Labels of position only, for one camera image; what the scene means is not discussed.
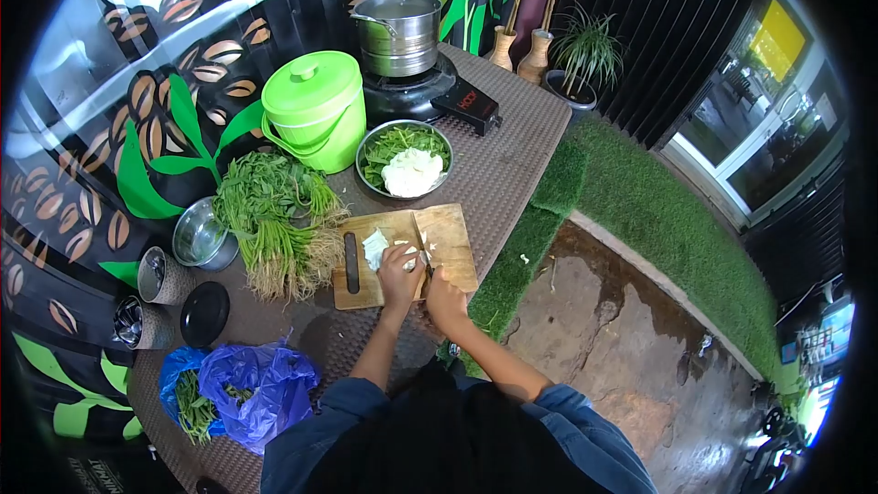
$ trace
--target puddle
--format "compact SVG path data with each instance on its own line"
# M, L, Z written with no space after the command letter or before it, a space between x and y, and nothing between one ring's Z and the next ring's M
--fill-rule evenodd
M678 382L685 382L689 376L696 381L701 379L708 362L706 358L698 357L698 349L701 338L707 331L654 282L570 221L561 225L548 254L556 258L581 258L592 273L600 278L600 295L595 313L600 313L601 324L608 324L618 317L625 304L625 286L631 284L640 301L653 312L653 329L656 334L669 336L686 344L686 354L680 357L680 365L684 359L687 363L686 374L684 376L683 370L679 370ZM543 274L551 274L552 265L552 259L547 255L538 270L542 273L538 273L537 278ZM724 365L728 354L724 348L716 348L719 353L717 363Z

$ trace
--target metal bowl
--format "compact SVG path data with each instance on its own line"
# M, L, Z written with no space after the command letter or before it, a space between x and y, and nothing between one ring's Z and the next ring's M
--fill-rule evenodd
M214 217L213 199L205 196L196 201L177 220L174 257L187 268L219 271L238 255L238 240Z
M439 181L437 181L433 185L433 187L430 188L429 191L427 191L426 193L423 193L423 194L419 194L418 196L396 196L395 194L390 194L390 193L383 191L382 189L376 188L375 186L370 184L369 181L366 180L366 176L363 174L363 168L365 168L367 165L366 156L365 156L366 155L366 147L368 147L369 145L372 145L376 140L378 140L378 138L382 132L396 128L396 127L400 126L401 124L406 124L406 125L415 124L419 128L429 129L429 130L433 131L434 133L438 134L439 137L442 138L443 142L445 143L445 149L448 150L448 156L449 156L448 168L446 168L444 170L445 176L442 177ZM364 137L363 141L360 142L360 146L357 147L357 161L355 164L357 165L357 174L359 174L360 180L362 180L363 183L365 183L366 186L369 189L371 189L372 191L375 191L378 194L382 194L383 196L385 196L389 199L396 199L398 201L416 201L417 199L420 199L421 197L423 197L425 194L429 194L429 193L432 193L433 191L436 191L439 188L439 186L441 186L443 183L445 183L445 180L448 180L449 176L451 176L451 170L454 168L454 149L451 148L451 142L448 141L448 138L445 137L445 134L443 134L441 131L439 131L439 128L433 126L432 124L422 123L421 121L400 119L398 121L389 121L389 122L384 123L384 124L379 124L379 126L375 127L374 130L372 130L371 132L366 134L366 137Z

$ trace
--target sleeve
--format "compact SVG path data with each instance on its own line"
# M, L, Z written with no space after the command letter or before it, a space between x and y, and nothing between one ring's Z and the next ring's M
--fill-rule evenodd
M544 389L534 404L545 411L563 416L590 442L650 485L654 491L653 480L634 447L615 424L594 411L588 397L569 385L559 383Z
M379 386L364 378L342 378L330 385L318 401L319 416L294 424L266 445L260 492L300 492L339 436L389 401Z

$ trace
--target purple plastic bag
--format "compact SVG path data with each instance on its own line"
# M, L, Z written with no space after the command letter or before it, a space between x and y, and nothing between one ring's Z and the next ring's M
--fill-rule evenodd
M217 347L201 363L198 392L214 401L228 436L262 456L270 440L311 416L308 391L320 380L307 355L281 339L264 346ZM253 397L239 408L225 393L227 384L253 390Z

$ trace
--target concrete floor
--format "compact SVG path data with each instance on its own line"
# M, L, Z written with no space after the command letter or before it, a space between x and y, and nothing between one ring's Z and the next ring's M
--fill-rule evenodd
M640 271L565 222L504 343L617 424L658 491L729 492L756 432L751 377Z

